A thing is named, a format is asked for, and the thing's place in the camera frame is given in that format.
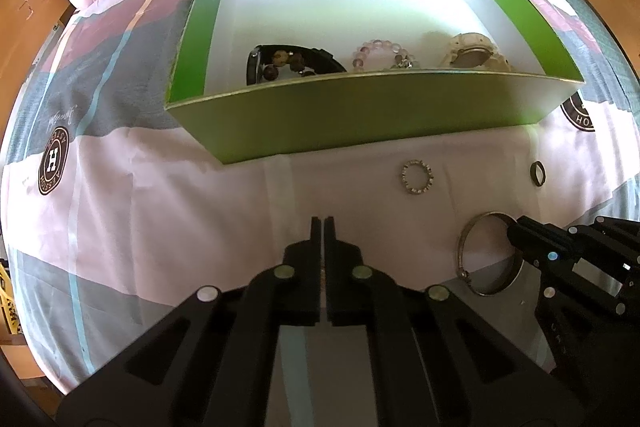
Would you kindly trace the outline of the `white wrist watch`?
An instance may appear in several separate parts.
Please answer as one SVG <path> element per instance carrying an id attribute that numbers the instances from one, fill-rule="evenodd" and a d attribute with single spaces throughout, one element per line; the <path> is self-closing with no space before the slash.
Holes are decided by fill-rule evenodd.
<path id="1" fill-rule="evenodd" d="M 512 72 L 509 61 L 491 38 L 478 32 L 465 32 L 450 38 L 442 68 Z"/>

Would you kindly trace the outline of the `black wrist watch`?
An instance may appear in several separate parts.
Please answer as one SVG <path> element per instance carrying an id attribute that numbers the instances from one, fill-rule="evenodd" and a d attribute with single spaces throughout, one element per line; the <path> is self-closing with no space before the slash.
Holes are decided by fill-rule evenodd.
<path id="1" fill-rule="evenodd" d="M 258 44 L 247 55 L 247 86 L 298 77 L 332 75 L 346 68 L 324 49 L 292 44 Z"/>

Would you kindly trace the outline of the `green cardboard box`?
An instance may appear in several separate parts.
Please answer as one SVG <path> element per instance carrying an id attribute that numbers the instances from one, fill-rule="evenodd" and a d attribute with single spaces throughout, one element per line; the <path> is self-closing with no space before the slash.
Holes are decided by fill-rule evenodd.
<path id="1" fill-rule="evenodd" d="M 442 68 L 483 34 L 512 72 Z M 346 72 L 247 86 L 258 44 L 324 49 Z M 167 112 L 223 164 L 535 124 L 584 85 L 532 0 L 194 0 Z"/>

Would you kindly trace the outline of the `plaid bed sheet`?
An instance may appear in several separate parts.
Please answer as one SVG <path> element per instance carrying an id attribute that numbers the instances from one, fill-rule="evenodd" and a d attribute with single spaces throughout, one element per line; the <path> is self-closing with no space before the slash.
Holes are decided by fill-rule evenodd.
<path id="1" fill-rule="evenodd" d="M 584 85 L 541 121 L 223 164 L 166 109 L 194 0 L 96 0 L 26 78 L 1 149 L 17 313 L 58 426 L 634 426 L 639 364 L 559 369 L 540 269 L 480 298 L 465 223 L 639 223 L 639 69 L 586 0 L 532 0 Z M 282 324 L 321 220 L 320 320 Z M 323 223 L 363 323 L 326 316 Z"/>

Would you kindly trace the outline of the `silver bangle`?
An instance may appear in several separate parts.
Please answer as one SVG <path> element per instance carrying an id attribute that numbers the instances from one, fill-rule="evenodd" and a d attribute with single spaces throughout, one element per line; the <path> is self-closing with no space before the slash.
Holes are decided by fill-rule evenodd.
<path id="1" fill-rule="evenodd" d="M 522 255 L 509 247 L 506 234 L 514 218 L 501 211 L 487 211 L 465 223 L 457 243 L 457 278 L 480 298 L 503 293 L 518 280 L 524 267 Z"/>

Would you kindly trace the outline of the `wooden headboard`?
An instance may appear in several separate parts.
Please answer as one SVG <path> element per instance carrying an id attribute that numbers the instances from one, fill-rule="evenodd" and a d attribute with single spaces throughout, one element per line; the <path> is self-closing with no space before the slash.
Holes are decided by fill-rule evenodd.
<path id="1" fill-rule="evenodd" d="M 32 62 L 54 25 L 70 10 L 68 0 L 1 0 L 0 126 L 11 109 Z"/>

